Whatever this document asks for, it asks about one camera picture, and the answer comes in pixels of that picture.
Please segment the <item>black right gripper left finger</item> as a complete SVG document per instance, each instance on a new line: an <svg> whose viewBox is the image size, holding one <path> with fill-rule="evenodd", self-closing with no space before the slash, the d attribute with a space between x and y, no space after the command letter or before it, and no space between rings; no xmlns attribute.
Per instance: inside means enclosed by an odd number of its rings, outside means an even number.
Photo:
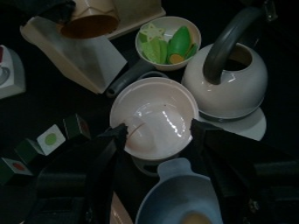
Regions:
<svg viewBox="0 0 299 224"><path fill-rule="evenodd" d="M110 224L126 142L127 126L120 124L51 161L36 179L36 202L24 224Z"/></svg>

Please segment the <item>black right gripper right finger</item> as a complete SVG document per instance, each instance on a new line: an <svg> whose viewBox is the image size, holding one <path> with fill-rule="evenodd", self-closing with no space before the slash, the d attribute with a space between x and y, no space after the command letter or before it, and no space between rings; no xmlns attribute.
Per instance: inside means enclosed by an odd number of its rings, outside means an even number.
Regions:
<svg viewBox="0 0 299 224"><path fill-rule="evenodd" d="M224 224L299 224L299 159L198 120L191 135Z"/></svg>

